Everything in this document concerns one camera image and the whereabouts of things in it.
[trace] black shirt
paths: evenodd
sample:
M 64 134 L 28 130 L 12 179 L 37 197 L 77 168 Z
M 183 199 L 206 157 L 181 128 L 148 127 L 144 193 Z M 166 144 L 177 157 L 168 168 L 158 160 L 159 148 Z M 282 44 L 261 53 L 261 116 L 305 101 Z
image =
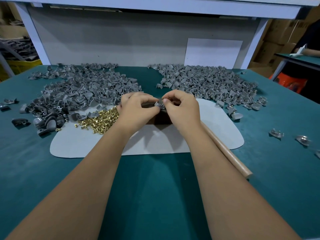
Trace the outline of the black shirt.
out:
M 305 44 L 307 44 L 306 47 L 308 49 L 320 51 L 320 19 L 307 28 L 306 32 L 298 41 L 292 52 L 296 48 L 300 48 Z M 282 72 L 294 78 L 308 79 L 306 86 L 300 94 L 308 99 L 320 103 L 320 97 L 318 95 L 320 71 L 288 62 L 283 68 Z

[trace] gray wall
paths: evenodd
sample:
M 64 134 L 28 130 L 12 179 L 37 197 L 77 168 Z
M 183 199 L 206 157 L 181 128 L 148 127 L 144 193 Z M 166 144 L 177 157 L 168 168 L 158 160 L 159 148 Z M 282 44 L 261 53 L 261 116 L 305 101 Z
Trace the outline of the gray wall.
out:
M 242 40 L 240 68 L 259 21 L 29 7 L 51 64 L 183 64 L 188 38 Z

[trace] forearm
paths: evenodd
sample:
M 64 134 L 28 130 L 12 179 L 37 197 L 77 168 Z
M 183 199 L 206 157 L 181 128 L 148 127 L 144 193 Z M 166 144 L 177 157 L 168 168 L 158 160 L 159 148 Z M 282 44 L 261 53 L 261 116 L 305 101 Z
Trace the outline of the forearm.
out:
M 320 50 L 315 49 L 304 49 L 302 51 L 302 54 L 306 56 L 314 56 L 314 57 L 320 57 Z
M 129 138 L 115 123 L 7 239 L 97 239 L 121 153 Z
M 185 139 L 212 239 L 300 239 L 206 132 L 201 127 L 193 130 Z

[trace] hand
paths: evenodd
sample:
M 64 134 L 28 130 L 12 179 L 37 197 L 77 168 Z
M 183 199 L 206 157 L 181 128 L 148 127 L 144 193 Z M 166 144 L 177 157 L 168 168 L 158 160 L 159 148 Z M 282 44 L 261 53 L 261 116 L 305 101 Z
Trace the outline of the hand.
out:
M 157 101 L 159 101 L 157 98 L 143 92 L 131 92 L 122 95 L 121 104 L 117 106 L 119 118 L 115 124 L 122 126 L 126 132 L 133 135 L 160 112 L 158 106 L 142 108 L 141 104 Z
M 190 129 L 201 127 L 199 104 L 192 94 L 175 89 L 163 95 L 162 101 L 172 123 L 183 137 Z M 181 101 L 180 106 L 175 105 L 177 101 Z

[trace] teal table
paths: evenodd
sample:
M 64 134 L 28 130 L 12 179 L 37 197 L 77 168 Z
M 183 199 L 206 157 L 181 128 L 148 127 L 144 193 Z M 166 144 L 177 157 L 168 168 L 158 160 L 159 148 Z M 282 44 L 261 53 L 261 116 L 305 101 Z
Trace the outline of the teal table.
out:
M 275 54 L 276 56 L 284 58 L 278 65 L 277 69 L 274 71 L 271 80 L 274 81 L 282 69 L 285 67 L 287 62 L 291 62 L 297 65 L 302 65 L 307 68 L 315 69 L 320 71 L 320 58 L 312 57 L 312 56 L 300 56 L 300 57 L 292 57 L 289 54 Z
M 43 86 L 57 80 L 28 80 L 38 66 L 0 83 L 0 99 L 17 98 L 10 111 L 0 112 L 0 239 L 12 229 L 81 161 L 50 154 L 56 132 L 41 138 L 33 125 L 16 129 L 13 118 Z M 162 96 L 155 88 L 161 75 L 146 67 L 119 67 L 137 78 L 143 90 Z M 259 96 L 268 98 L 260 111 L 237 109 L 244 117 L 235 123 L 244 145 L 234 154 L 254 173 L 258 192 L 303 238 L 320 236 L 320 106 L 250 70 L 242 77 L 259 83 Z M 282 141 L 270 137 L 275 128 Z M 306 135 L 304 148 L 294 140 Z M 112 185 L 99 239 L 210 239 L 190 153 L 123 156 Z

